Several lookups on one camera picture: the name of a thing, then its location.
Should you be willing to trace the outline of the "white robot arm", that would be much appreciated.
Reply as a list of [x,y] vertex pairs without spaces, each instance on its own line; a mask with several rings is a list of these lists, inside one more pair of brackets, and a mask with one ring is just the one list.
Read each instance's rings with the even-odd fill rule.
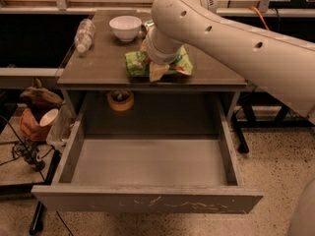
[[[312,119],[314,46],[255,29],[210,12],[206,0],[156,0],[149,46],[158,60],[189,43]],[[245,183],[264,191],[248,215],[154,215],[156,234],[167,236],[315,236],[314,133],[308,129],[248,133],[253,152],[238,158]]]

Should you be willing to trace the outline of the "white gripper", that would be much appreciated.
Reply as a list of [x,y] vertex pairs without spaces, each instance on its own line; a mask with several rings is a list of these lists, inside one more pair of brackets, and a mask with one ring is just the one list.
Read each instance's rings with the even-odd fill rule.
[[179,50],[170,54],[165,54],[159,51],[154,45],[148,41],[143,40],[140,46],[140,51],[147,51],[148,56],[153,61],[150,63],[150,81],[156,82],[169,70],[169,65],[179,55]]

